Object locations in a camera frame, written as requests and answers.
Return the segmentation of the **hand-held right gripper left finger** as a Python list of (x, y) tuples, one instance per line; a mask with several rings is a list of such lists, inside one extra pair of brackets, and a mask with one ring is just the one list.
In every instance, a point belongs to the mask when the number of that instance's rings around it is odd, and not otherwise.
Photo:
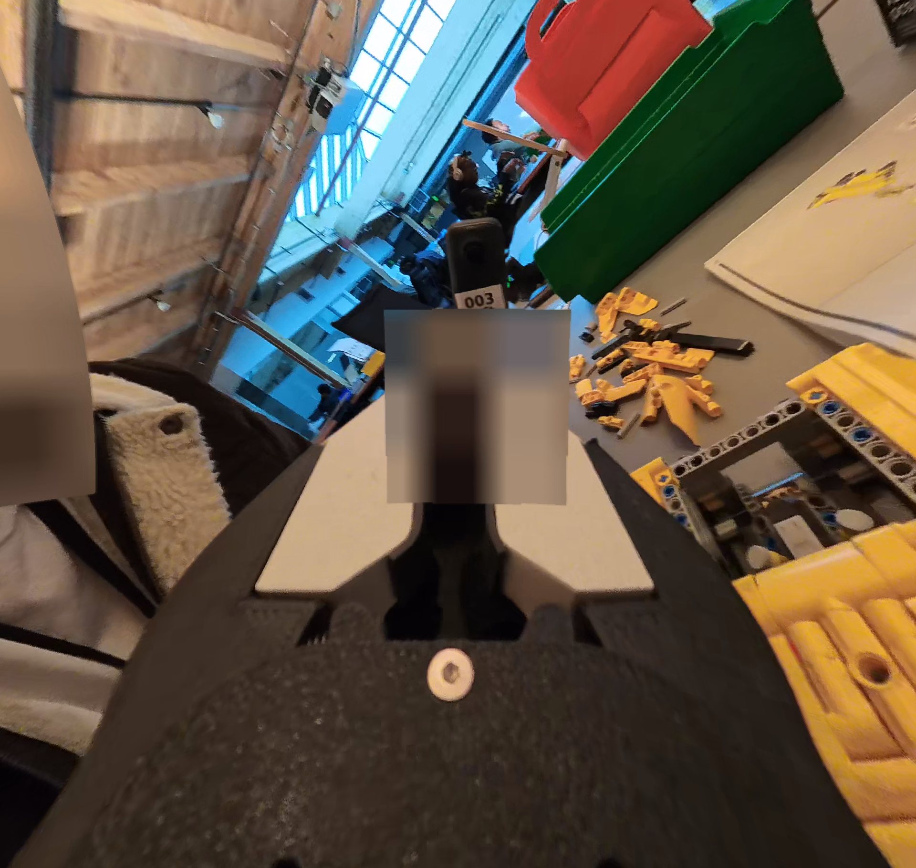
[(341, 429), (322, 445), (255, 590), (331, 598), (418, 535), (410, 503), (387, 499), (384, 429)]

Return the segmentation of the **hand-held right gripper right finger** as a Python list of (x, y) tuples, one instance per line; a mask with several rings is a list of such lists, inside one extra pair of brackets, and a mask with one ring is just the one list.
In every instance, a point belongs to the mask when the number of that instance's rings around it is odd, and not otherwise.
[(578, 436), (567, 433), (566, 503), (505, 504), (491, 512), (504, 557), (502, 588), (518, 607), (650, 594), (654, 583)]

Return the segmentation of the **pile of yellow brick pieces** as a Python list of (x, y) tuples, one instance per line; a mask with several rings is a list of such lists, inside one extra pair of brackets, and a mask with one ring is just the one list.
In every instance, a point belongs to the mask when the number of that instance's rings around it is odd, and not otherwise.
[(617, 439), (661, 419), (701, 445), (700, 418), (723, 415), (704, 374), (716, 349), (678, 341), (688, 323), (664, 326), (658, 301), (630, 287), (607, 292), (581, 339), (591, 354), (569, 358), (568, 382), (585, 417)]

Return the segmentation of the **yellow brick car model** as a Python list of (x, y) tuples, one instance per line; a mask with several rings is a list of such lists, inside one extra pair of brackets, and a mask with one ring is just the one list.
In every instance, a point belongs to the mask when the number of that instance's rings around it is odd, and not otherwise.
[(631, 476), (735, 575), (820, 758), (915, 863), (914, 358), (848, 347), (711, 446)]

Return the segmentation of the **black fleece-lined jacket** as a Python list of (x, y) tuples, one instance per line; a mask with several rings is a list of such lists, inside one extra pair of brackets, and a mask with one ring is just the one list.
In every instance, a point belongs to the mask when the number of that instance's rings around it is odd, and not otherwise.
[[(86, 521), (95, 512), (95, 530), (107, 531), (155, 603), (147, 627), (203, 549), (310, 442), (159, 361), (94, 362), (89, 380), (94, 492), (42, 502), (82, 500)], [(2, 837), (28, 836), (81, 758), (2, 729)]]

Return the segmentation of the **white ceiling device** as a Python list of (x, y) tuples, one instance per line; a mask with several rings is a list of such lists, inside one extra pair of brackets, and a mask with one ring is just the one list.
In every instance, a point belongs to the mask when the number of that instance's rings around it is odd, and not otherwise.
[(330, 60), (325, 59), (309, 80), (307, 95), (308, 129), (315, 133), (324, 133), (334, 109), (353, 96), (358, 86), (343, 74), (335, 71)]

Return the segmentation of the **black brick beam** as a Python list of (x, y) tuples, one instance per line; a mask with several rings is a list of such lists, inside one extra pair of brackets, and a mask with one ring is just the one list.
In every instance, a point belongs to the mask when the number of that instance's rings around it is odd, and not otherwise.
[(626, 344), (658, 345), (669, 342), (678, 347), (698, 348), (711, 350), (715, 353), (725, 353), (731, 356), (747, 358), (755, 351), (753, 342), (743, 338), (724, 336), (701, 335), (684, 333), (686, 322), (671, 324), (660, 329), (648, 329), (642, 324), (626, 321), (623, 330), (592, 354), (592, 359), (600, 359), (610, 355), (616, 349)]

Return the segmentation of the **green plastic bin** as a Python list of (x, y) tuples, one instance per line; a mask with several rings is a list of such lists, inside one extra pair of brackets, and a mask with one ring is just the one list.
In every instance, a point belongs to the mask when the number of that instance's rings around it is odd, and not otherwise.
[(843, 95), (812, 0), (721, 10), (544, 208), (547, 284), (599, 301)]

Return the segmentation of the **red plastic bin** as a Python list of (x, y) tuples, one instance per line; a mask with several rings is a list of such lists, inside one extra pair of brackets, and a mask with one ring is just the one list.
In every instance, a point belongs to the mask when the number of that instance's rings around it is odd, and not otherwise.
[(538, 0), (517, 102), (586, 161), (712, 28), (689, 0)]

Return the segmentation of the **white shirt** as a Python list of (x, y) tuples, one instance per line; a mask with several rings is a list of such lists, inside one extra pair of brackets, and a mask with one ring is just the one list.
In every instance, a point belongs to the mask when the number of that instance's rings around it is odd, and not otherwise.
[(1, 511), (2, 729), (82, 756), (155, 603), (82, 500)]

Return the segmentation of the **open instruction booklet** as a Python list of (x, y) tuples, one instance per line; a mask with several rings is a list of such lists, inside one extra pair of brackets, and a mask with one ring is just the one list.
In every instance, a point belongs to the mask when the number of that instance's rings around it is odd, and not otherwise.
[(915, 356), (915, 93), (708, 260), (834, 342)]

